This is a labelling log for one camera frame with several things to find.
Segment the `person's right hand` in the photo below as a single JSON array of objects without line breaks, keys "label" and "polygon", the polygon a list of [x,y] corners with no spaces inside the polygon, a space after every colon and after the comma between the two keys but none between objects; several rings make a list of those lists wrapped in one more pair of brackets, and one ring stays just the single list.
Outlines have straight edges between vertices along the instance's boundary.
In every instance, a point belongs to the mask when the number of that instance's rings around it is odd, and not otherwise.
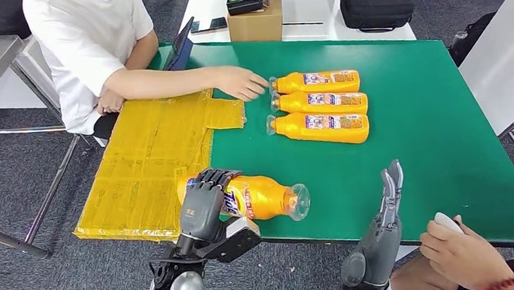
[{"label": "person's right hand", "polygon": [[269,85],[265,78],[241,67],[219,66],[212,72],[215,88],[245,102],[258,99]]}]

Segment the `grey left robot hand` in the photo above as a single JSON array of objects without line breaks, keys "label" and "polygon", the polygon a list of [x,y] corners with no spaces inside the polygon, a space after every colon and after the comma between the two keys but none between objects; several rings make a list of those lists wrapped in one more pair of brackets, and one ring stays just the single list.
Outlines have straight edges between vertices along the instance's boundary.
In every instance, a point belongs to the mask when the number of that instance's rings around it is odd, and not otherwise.
[{"label": "grey left robot hand", "polygon": [[224,206],[224,192],[239,170],[206,168],[186,185],[180,223],[182,234],[210,243],[220,238],[223,230],[219,215]]}]

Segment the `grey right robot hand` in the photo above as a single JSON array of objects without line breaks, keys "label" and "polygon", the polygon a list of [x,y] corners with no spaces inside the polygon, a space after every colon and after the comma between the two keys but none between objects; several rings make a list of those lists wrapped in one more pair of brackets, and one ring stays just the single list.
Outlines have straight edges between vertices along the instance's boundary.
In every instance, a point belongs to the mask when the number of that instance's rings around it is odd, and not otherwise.
[{"label": "grey right robot hand", "polygon": [[341,267],[341,280],[345,287],[365,284],[382,290],[390,279],[402,235],[399,207],[403,170],[400,161],[394,159],[389,167],[383,169],[381,179],[383,195],[380,209]]}]

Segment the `person's left hand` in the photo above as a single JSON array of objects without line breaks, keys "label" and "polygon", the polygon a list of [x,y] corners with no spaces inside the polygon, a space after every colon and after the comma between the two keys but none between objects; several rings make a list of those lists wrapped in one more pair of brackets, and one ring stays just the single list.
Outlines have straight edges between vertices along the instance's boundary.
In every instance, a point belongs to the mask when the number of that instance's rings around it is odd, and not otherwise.
[{"label": "person's left hand", "polygon": [[450,281],[469,290],[514,290],[514,272],[487,240],[458,233],[436,221],[420,235],[421,254]]},{"label": "person's left hand", "polygon": [[96,111],[100,115],[119,113],[125,103],[125,98],[113,90],[105,90],[98,100]]}]

